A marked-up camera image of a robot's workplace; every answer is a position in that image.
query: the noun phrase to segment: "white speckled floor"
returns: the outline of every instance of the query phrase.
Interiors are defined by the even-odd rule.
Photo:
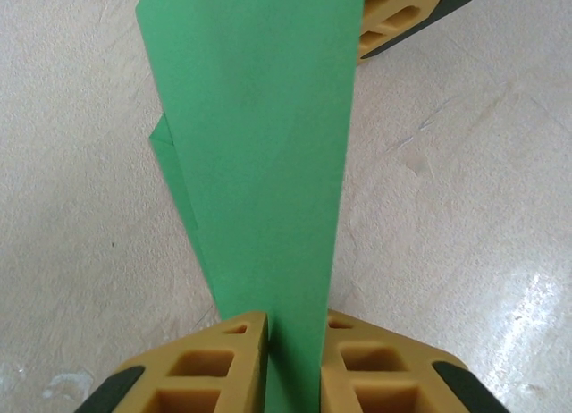
[[[0,411],[210,325],[147,142],[138,0],[0,0]],[[357,69],[331,303],[572,411],[572,0],[475,0]]]

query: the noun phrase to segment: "yellow plastic block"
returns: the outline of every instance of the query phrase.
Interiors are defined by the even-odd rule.
[[[440,0],[365,0],[358,60],[411,29],[433,12]]]
[[[266,314],[250,312],[122,364],[144,366],[114,413],[259,413],[264,403]]]
[[[434,371],[451,354],[330,311],[322,362],[322,413],[467,413]]]

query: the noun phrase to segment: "black rubber edge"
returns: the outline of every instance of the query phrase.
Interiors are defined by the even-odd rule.
[[[134,366],[107,377],[75,413],[112,413],[144,371]]]
[[[445,361],[433,368],[470,413],[509,413],[470,371]]]
[[[395,44],[398,44],[403,39],[407,39],[411,35],[417,33],[419,30],[424,29],[425,27],[427,27],[427,26],[433,24],[434,22],[440,20],[444,16],[449,15],[453,11],[458,10],[458,8],[460,8],[461,6],[464,6],[465,4],[468,4],[470,1],[471,0],[440,0],[439,4],[437,4],[437,6],[435,7],[435,9],[431,13],[431,15],[429,15],[429,17],[425,21],[421,21],[419,24],[417,24],[416,26],[412,27],[409,30],[404,31],[403,33],[401,33],[396,38],[393,38],[389,42],[386,42],[385,44],[377,47],[373,51],[370,51],[366,55],[363,55],[361,57],[361,59],[365,60],[367,58],[373,57],[374,55],[378,55],[378,54],[382,53],[386,49],[391,48]]]

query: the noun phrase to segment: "floor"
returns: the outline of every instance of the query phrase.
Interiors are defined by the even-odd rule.
[[[0,0],[0,410],[73,411],[216,321],[147,136],[138,0]],[[572,0],[475,0],[357,69],[331,305],[572,410]]]

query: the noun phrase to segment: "green paper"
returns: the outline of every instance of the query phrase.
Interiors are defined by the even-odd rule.
[[[138,6],[151,139],[221,316],[270,318],[267,412],[319,410],[362,2]]]

